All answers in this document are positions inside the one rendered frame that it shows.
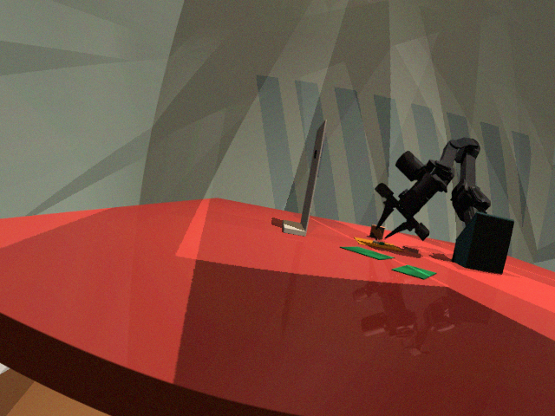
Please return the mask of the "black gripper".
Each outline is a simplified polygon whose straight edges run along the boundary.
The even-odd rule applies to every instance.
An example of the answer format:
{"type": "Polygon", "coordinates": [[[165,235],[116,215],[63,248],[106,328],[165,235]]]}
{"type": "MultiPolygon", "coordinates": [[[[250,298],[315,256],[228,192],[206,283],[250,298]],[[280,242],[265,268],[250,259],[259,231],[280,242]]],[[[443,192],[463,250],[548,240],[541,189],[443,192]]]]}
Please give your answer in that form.
{"type": "Polygon", "coordinates": [[[385,204],[385,208],[377,223],[376,229],[378,229],[384,223],[385,219],[389,217],[391,212],[394,210],[393,208],[396,208],[402,216],[407,219],[407,222],[403,222],[400,226],[395,228],[395,230],[390,232],[385,239],[399,231],[404,231],[406,229],[412,231],[413,228],[415,229],[415,234],[419,236],[422,241],[428,237],[429,231],[426,226],[423,223],[419,224],[413,217],[429,201],[416,186],[413,185],[400,200],[397,200],[393,196],[394,193],[390,190],[390,188],[383,183],[380,183],[375,190],[382,198],[386,198],[383,202],[385,204]],[[402,205],[403,208],[399,205],[402,205]],[[406,212],[410,216],[407,215],[406,212]]]}

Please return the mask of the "small brown block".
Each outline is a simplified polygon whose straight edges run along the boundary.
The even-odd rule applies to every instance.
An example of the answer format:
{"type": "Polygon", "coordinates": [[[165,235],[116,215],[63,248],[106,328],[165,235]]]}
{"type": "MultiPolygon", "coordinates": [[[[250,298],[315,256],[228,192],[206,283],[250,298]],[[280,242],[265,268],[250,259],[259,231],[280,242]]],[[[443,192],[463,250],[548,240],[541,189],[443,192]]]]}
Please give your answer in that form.
{"type": "Polygon", "coordinates": [[[377,225],[374,224],[371,225],[369,237],[382,239],[385,227],[380,226],[378,229],[376,229],[376,226],[377,225]]]}

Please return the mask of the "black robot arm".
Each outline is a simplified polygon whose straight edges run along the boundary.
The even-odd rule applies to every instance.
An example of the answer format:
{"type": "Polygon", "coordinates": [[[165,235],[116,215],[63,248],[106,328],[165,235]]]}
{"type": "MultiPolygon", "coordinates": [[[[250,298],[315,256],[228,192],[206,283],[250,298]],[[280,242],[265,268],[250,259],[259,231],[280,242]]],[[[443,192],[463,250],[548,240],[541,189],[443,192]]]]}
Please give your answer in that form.
{"type": "Polygon", "coordinates": [[[475,185],[475,160],[479,152],[479,143],[464,137],[450,140],[443,148],[440,161],[430,159],[424,165],[410,151],[406,151],[395,166],[410,181],[417,180],[415,186],[427,199],[431,199],[438,191],[447,193],[447,185],[455,174],[454,161],[460,163],[460,182],[452,190],[450,200],[459,219],[467,225],[477,211],[487,214],[486,210],[491,206],[491,200],[475,185]]]}

